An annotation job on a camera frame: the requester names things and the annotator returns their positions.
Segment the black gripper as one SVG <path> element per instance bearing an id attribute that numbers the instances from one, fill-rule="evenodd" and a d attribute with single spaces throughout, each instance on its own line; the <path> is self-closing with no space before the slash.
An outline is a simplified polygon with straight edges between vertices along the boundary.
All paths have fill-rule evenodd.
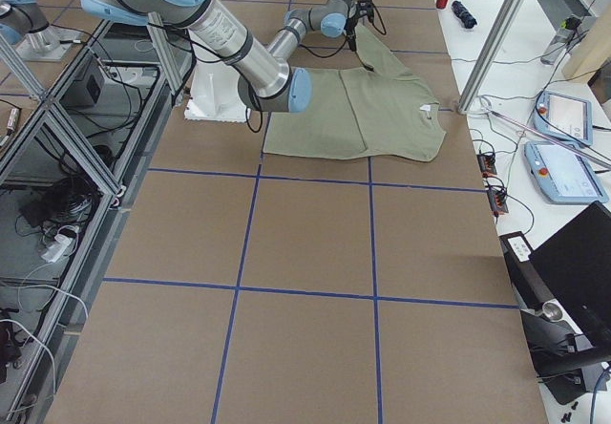
<path id="1" fill-rule="evenodd" d="M 372 0 L 355 0 L 348 11 L 348 24 L 355 26 L 363 18 L 366 18 L 373 24 L 375 13 L 376 10 Z M 354 32 L 348 33 L 348 47 L 352 52 L 356 51 L 356 36 Z"/>

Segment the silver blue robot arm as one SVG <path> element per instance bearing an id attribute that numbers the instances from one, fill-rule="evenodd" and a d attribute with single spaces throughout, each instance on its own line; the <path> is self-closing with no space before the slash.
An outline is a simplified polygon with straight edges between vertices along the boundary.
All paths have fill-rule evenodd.
<path id="1" fill-rule="evenodd" d="M 373 24 L 378 14 L 372 0 L 327 0 L 323 6 L 289 11 L 284 18 L 284 26 L 278 30 L 268 51 L 278 59 L 287 60 L 303 43 L 310 32 L 320 32 L 327 38 L 343 37 L 344 41 L 332 54 L 315 54 L 316 57 L 329 58 L 345 46 L 357 52 L 357 25 L 362 18 Z"/>
<path id="2" fill-rule="evenodd" d="M 80 0 L 86 12 L 132 26 L 145 26 L 155 12 L 166 26 L 187 29 L 241 78 L 242 103 L 254 111 L 301 113 L 312 97 L 304 68 L 292 68 L 264 47 L 221 0 Z"/>

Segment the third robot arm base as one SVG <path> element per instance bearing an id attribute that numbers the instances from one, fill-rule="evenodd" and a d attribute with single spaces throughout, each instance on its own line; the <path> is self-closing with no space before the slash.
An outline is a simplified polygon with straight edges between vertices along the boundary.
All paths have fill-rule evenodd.
<path id="1" fill-rule="evenodd" d="M 27 61 L 60 61 L 81 41 L 79 30 L 52 26 L 36 0 L 1 0 L 1 35 Z"/>

